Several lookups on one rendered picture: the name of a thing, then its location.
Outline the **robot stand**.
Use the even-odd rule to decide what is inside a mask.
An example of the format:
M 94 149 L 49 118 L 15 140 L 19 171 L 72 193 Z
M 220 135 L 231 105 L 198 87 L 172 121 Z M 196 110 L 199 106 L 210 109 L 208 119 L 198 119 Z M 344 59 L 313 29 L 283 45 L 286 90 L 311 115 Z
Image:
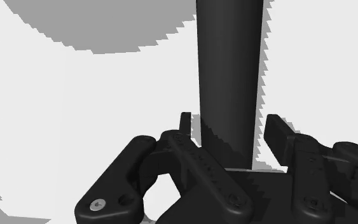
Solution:
M 264 0 L 196 0 L 202 148 L 251 169 Z

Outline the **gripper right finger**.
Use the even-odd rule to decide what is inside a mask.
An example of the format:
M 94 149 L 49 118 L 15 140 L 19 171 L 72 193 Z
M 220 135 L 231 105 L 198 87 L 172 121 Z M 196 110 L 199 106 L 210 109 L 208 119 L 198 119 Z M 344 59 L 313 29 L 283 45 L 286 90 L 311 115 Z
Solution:
M 291 212 L 299 224 L 358 224 L 358 144 L 324 146 L 276 114 L 267 116 L 263 138 L 292 176 Z

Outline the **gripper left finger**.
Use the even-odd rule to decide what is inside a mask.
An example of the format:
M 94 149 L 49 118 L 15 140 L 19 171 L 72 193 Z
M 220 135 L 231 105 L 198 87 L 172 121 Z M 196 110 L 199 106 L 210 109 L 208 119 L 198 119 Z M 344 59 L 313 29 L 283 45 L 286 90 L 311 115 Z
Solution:
M 145 193 L 162 174 L 180 197 L 155 224 L 251 224 L 252 200 L 191 140 L 190 118 L 181 113 L 179 129 L 159 140 L 134 137 L 76 204 L 76 224 L 141 224 Z

